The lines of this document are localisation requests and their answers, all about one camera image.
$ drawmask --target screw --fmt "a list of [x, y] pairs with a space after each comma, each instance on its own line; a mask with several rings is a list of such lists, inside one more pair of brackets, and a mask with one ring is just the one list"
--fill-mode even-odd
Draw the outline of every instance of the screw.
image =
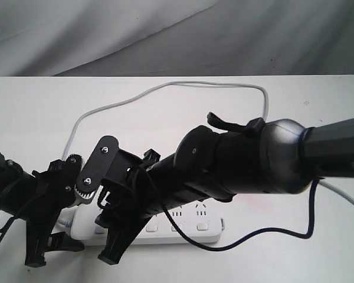
[[92, 180], [90, 178], [86, 178], [84, 180], [84, 185], [90, 185], [92, 183]]
[[104, 146], [102, 149], [101, 149], [101, 152], [102, 153], [108, 153], [109, 152], [109, 148], [107, 146]]

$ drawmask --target white power strip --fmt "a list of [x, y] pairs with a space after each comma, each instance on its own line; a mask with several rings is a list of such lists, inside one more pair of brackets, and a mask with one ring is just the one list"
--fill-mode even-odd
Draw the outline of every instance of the white power strip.
[[[100, 214], [97, 197], [89, 205], [80, 205], [75, 213], [71, 227], [71, 237], [82, 241], [86, 246], [105, 245], [107, 229], [94, 223]], [[224, 230], [224, 220], [207, 204], [193, 202], [170, 213], [179, 227], [193, 240], [200, 243], [217, 242]], [[132, 242], [134, 245], [166, 243], [186, 243], [172, 227], [164, 213], [154, 216]]]

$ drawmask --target table surface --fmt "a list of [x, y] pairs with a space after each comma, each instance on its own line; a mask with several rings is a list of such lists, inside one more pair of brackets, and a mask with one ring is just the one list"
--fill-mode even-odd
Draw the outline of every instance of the table surface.
[[[354, 117], [354, 75], [0, 78], [0, 151], [28, 172], [46, 170], [60, 158], [79, 115], [181, 79], [261, 85], [270, 96], [268, 121], [290, 118], [309, 127]], [[190, 129], [206, 123], [209, 111], [244, 124], [261, 115], [262, 103], [261, 93], [248, 88], [166, 87], [84, 120], [70, 152], [86, 159], [101, 136], [112, 135], [122, 149], [141, 155], [154, 148], [165, 157]], [[329, 181], [354, 197], [354, 180]], [[218, 246], [265, 226], [305, 232], [307, 197], [240, 195], [229, 204], [216, 203], [226, 222]], [[28, 268], [25, 222], [18, 220], [0, 246], [0, 282], [354, 282], [354, 207], [319, 187], [309, 240], [268, 233], [217, 253], [188, 244], [131, 246], [117, 266], [99, 261], [99, 252], [52, 252], [45, 267]]]

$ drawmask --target gray cable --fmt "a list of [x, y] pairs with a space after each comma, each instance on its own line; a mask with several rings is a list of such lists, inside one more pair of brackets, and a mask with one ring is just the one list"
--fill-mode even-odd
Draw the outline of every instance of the gray cable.
[[73, 126], [72, 132], [70, 134], [68, 142], [65, 145], [65, 148], [64, 148], [64, 151], [63, 151], [62, 160], [67, 159], [68, 151], [69, 151], [69, 149], [71, 147], [73, 138], [75, 137], [75, 134], [76, 134], [76, 131], [77, 131], [77, 127], [78, 127], [78, 125], [81, 123], [81, 121], [84, 118], [86, 118], [86, 117], [88, 117], [88, 116], [90, 116], [90, 115], [92, 115], [94, 113], [98, 113], [98, 112], [105, 111], [105, 110], [108, 110], [108, 109], [111, 109], [111, 108], [114, 108], [114, 107], [118, 107], [118, 106], [122, 106], [122, 105], [125, 105], [125, 104], [128, 104], [128, 103], [134, 102], [134, 101], [146, 96], [147, 94], [149, 94], [149, 93], [151, 93], [151, 92], [153, 92], [155, 90], [158, 90], [158, 89], [163, 88], [163, 87], [167, 87], [169, 85], [186, 85], [186, 84], [208, 84], [208, 85], [230, 86], [230, 87], [248, 87], [248, 88], [258, 89], [258, 90], [262, 91], [262, 94], [264, 95], [263, 119], [266, 121], [268, 108], [269, 108], [269, 98], [268, 98], [268, 94], [267, 94], [266, 89], [263, 88], [263, 87], [260, 87], [258, 85], [254, 85], [254, 84], [212, 83], [212, 82], [209, 82], [209, 81], [170, 81], [168, 83], [164, 83], [164, 84], [161, 84], [161, 85], [157, 85], [156, 87], [152, 87], [152, 88], [150, 88], [150, 89], [148, 89], [148, 90], [146, 90], [146, 91], [144, 91], [144, 92], [142, 92], [142, 93], [138, 94], [137, 96], [134, 96], [134, 97], [132, 97], [130, 99], [123, 100], [121, 102], [117, 102], [117, 103], [113, 103], [113, 104], [109, 104], [109, 105], [106, 105], [106, 106], [102, 106], [102, 107], [90, 110], [87, 113], [81, 115], [80, 118], [77, 119], [75, 125]]
[[354, 198], [352, 198], [347, 193], [340, 190], [338, 187], [333, 186], [332, 184], [329, 184], [325, 181], [320, 181], [319, 184], [322, 185], [323, 187], [326, 187], [327, 189], [331, 190], [332, 192], [335, 192], [337, 195], [343, 197], [344, 199], [346, 199], [348, 202], [350, 202], [354, 206]]

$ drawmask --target gray cloth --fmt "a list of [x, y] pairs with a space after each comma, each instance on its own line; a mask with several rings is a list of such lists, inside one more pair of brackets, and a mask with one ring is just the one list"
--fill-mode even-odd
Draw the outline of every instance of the gray cloth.
[[0, 75], [56, 74], [354, 74], [354, 0], [0, 0]]

